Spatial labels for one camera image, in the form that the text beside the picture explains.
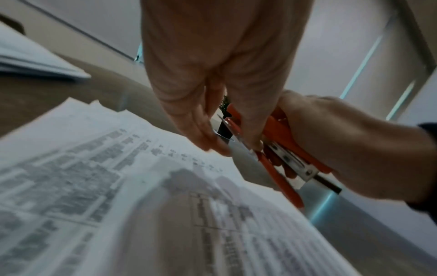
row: white paper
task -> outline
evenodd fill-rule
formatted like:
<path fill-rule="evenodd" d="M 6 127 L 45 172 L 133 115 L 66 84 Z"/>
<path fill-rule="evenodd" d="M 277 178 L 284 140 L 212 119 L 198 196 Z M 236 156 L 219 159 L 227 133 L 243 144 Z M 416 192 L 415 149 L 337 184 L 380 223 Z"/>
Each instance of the white paper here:
<path fill-rule="evenodd" d="M 0 64 L 6 65 L 3 69 L 7 72 L 12 70 L 16 72 L 23 68 L 27 75 L 34 70 L 36 75 L 40 75 L 38 71 L 42 71 L 76 78 L 91 77 L 84 70 L 54 55 L 2 22 L 0 22 Z"/>
<path fill-rule="evenodd" d="M 356 275 L 278 192 L 73 99 L 0 140 L 0 275 Z"/>

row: human hand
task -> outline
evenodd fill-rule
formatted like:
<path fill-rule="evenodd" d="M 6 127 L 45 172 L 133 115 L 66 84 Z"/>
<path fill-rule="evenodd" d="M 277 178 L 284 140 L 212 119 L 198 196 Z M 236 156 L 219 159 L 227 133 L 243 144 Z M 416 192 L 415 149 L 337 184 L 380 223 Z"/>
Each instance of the human hand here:
<path fill-rule="evenodd" d="M 142 0 L 144 63 L 176 127 L 228 155 L 209 120 L 225 89 L 246 143 L 260 135 L 289 75 L 312 0 Z"/>
<path fill-rule="evenodd" d="M 272 114 L 287 119 L 296 143 L 367 197 L 420 202 L 435 181 L 437 147 L 418 127 L 373 118 L 339 98 L 286 91 Z M 281 160 L 268 148 L 274 165 Z M 295 173 L 287 166 L 288 177 Z"/>

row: gray table surface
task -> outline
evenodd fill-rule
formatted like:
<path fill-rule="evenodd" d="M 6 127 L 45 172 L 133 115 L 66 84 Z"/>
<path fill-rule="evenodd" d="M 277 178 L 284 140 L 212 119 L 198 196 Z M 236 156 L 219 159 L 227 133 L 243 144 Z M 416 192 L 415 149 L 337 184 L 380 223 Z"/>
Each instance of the gray table surface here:
<path fill-rule="evenodd" d="M 241 144 L 229 145 L 245 180 L 275 187 L 264 167 Z M 310 222 L 363 276 L 437 275 L 436 259 L 317 181 L 306 183 L 298 192 Z"/>

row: orange handle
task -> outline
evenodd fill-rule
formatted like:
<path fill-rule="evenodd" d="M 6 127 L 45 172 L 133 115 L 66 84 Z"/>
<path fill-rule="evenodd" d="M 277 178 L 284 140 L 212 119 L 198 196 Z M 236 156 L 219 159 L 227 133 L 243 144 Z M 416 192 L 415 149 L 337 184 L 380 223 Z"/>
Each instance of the orange handle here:
<path fill-rule="evenodd" d="M 226 111 L 229 112 L 232 117 L 241 120 L 241 116 L 235 109 L 234 105 L 230 104 L 227 107 Z M 330 167 L 318 161 L 316 158 L 314 158 L 304 149 L 302 149 L 295 142 L 293 135 L 291 134 L 290 128 L 286 125 L 281 124 L 272 116 L 269 116 L 267 118 L 267 123 L 265 124 L 263 134 L 267 137 L 267 139 L 277 142 L 278 144 L 295 153 L 297 156 L 304 159 L 308 163 L 314 165 L 319 171 L 326 174 L 332 171 Z"/>
<path fill-rule="evenodd" d="M 273 167 L 272 163 L 267 159 L 267 157 L 259 151 L 256 151 L 256 156 L 258 160 L 264 165 L 267 172 L 276 182 L 278 187 L 281 189 L 285 197 L 294 205 L 296 208 L 303 208 L 304 202 L 300 195 L 293 189 L 292 186 L 287 182 L 287 180 Z"/>

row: hand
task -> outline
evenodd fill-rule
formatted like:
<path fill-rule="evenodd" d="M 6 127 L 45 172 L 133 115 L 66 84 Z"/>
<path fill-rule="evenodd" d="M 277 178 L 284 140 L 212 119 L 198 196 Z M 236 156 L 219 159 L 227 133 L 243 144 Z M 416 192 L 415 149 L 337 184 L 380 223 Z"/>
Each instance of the hand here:
<path fill-rule="evenodd" d="M 209 120 L 225 89 L 246 143 L 276 107 L 312 0 L 142 0 L 144 64 L 176 127 L 201 149 L 229 154 Z"/>
<path fill-rule="evenodd" d="M 418 127 L 378 120 L 338 98 L 286 91 L 273 116 L 288 119 L 300 147 L 367 197 L 420 202 L 437 176 L 437 146 Z M 274 165 L 278 157 L 266 151 Z M 295 173 L 286 167 L 287 176 Z"/>

